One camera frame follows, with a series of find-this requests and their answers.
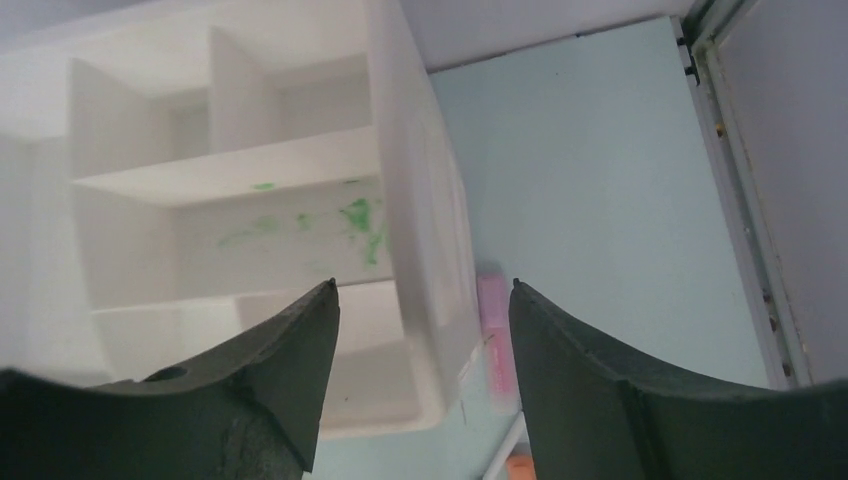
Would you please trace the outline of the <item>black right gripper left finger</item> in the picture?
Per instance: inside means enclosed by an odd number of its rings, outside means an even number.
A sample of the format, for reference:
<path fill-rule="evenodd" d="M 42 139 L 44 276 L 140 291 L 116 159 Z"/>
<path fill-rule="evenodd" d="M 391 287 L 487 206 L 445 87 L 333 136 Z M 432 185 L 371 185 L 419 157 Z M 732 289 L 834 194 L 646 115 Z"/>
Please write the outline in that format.
<path fill-rule="evenodd" d="M 340 325 L 334 280 L 141 381 L 1 373 L 5 479 L 299 479 L 314 468 Z"/>

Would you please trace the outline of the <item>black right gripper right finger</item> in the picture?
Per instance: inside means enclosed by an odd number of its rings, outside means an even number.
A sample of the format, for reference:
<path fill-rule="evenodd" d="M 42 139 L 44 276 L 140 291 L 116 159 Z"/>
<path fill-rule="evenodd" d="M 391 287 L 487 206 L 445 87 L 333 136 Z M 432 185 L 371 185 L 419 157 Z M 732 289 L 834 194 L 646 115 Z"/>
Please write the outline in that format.
<path fill-rule="evenodd" d="M 540 479 L 843 479 L 847 384 L 787 391 L 699 374 L 573 317 L 522 281 L 517 380 Z"/>

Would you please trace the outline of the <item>white plastic drawer organizer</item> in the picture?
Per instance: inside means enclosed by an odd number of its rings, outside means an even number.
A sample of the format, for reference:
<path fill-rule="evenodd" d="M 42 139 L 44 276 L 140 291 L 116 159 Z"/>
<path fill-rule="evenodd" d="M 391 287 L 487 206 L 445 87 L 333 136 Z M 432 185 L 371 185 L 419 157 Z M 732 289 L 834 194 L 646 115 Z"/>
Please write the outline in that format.
<path fill-rule="evenodd" d="M 326 439 L 439 425 L 480 342 L 465 191 L 396 1 L 1 5 L 1 363 L 142 379 L 334 278 Z"/>

